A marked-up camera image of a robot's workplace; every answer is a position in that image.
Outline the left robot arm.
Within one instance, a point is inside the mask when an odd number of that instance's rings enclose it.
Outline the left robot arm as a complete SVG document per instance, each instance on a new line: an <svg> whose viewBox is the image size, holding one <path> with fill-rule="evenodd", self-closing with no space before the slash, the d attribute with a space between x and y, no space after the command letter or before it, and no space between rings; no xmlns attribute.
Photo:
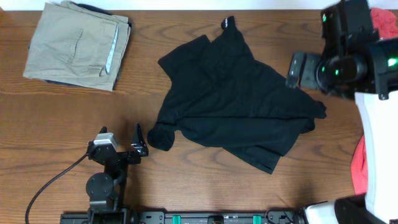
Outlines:
<svg viewBox="0 0 398 224"><path fill-rule="evenodd" d="M104 126L88 143L88 158L104 166L104 171L92 175L86 183L90 198L88 223L139 223L139 215L124 206L128 167L140 164L149 155L141 126L136 123L130 151L118 152L119 143Z"/></svg>

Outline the black polo shirt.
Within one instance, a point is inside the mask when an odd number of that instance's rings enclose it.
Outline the black polo shirt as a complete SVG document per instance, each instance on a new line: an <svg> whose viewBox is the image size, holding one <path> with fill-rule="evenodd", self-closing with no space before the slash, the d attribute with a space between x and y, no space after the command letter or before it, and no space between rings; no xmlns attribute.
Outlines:
<svg viewBox="0 0 398 224"><path fill-rule="evenodd" d="M257 61L234 17L222 33L202 35L159 60L172 83L148 143L172 148L175 132L206 147L221 147L249 165L272 173L301 134L326 117L326 106L272 67Z"/></svg>

